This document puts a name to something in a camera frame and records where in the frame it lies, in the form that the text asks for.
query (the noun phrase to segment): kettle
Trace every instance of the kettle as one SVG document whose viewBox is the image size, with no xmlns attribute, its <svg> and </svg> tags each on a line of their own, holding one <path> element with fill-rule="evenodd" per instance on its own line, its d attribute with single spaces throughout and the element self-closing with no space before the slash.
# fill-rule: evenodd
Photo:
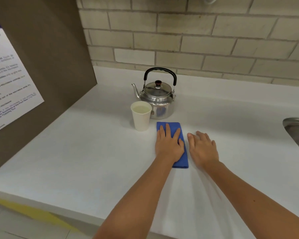
<svg viewBox="0 0 299 239">
<path fill-rule="evenodd" d="M 175 89 L 177 81 L 176 74 L 169 69 L 161 67 L 154 67 L 145 71 L 143 90 L 140 93 L 138 93 L 135 84 L 132 84 L 132 86 L 137 99 L 151 104 L 152 111 L 150 118 L 164 119 L 169 117 L 174 112 L 174 102 L 176 95 L 174 94 L 174 90 L 171 90 L 171 86 L 169 84 L 161 82 L 160 80 L 156 80 L 155 82 L 151 82 L 146 85 L 147 75 L 153 70 L 163 70 L 170 73 L 174 78 L 173 86 Z"/>
</svg>

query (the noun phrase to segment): backsplash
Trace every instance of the backsplash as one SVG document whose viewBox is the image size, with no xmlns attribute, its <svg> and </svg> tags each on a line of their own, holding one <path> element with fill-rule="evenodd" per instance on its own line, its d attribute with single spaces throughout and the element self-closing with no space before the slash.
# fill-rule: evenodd
<svg viewBox="0 0 299 239">
<path fill-rule="evenodd" d="M 93 65 L 299 86 L 299 0 L 77 0 Z"/>
</svg>

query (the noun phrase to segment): hand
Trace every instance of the hand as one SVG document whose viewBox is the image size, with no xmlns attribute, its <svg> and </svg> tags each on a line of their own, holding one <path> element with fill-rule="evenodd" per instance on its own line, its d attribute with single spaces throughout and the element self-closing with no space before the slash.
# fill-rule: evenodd
<svg viewBox="0 0 299 239">
<path fill-rule="evenodd" d="M 198 168 L 206 169 L 210 162 L 219 162 L 216 143 L 210 140 L 207 133 L 197 131 L 196 134 L 187 134 L 189 153 Z"/>
<path fill-rule="evenodd" d="M 166 134 L 163 126 L 160 126 L 157 131 L 157 139 L 155 144 L 156 157 L 170 158 L 173 163 L 177 162 L 184 153 L 184 142 L 178 139 L 180 134 L 180 128 L 178 128 L 171 137 L 171 128 L 169 124 L 166 124 Z"/>
</svg>

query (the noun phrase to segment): kettle handle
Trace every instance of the kettle handle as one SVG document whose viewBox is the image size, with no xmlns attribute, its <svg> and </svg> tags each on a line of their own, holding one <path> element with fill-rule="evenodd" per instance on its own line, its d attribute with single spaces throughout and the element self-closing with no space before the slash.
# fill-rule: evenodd
<svg viewBox="0 0 299 239">
<path fill-rule="evenodd" d="M 153 67 L 153 68 L 150 68 L 150 69 L 148 69 L 148 70 L 145 71 L 145 74 L 144 74 L 144 86 L 145 86 L 145 81 L 147 80 L 148 73 L 151 72 L 151 71 L 153 71 L 153 70 L 162 70 L 162 71 L 170 73 L 173 76 L 173 78 L 174 78 L 173 86 L 176 85 L 177 77 L 176 77 L 176 74 L 173 71 L 171 71 L 170 69 L 166 69 L 166 68 Z"/>
</svg>

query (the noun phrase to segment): paper cup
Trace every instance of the paper cup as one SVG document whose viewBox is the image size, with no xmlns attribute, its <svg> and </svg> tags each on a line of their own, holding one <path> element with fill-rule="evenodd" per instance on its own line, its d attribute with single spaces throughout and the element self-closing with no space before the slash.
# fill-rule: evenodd
<svg viewBox="0 0 299 239">
<path fill-rule="evenodd" d="M 139 132 L 146 131 L 150 124 L 151 104 L 145 101 L 136 101 L 131 105 L 135 129 Z"/>
</svg>

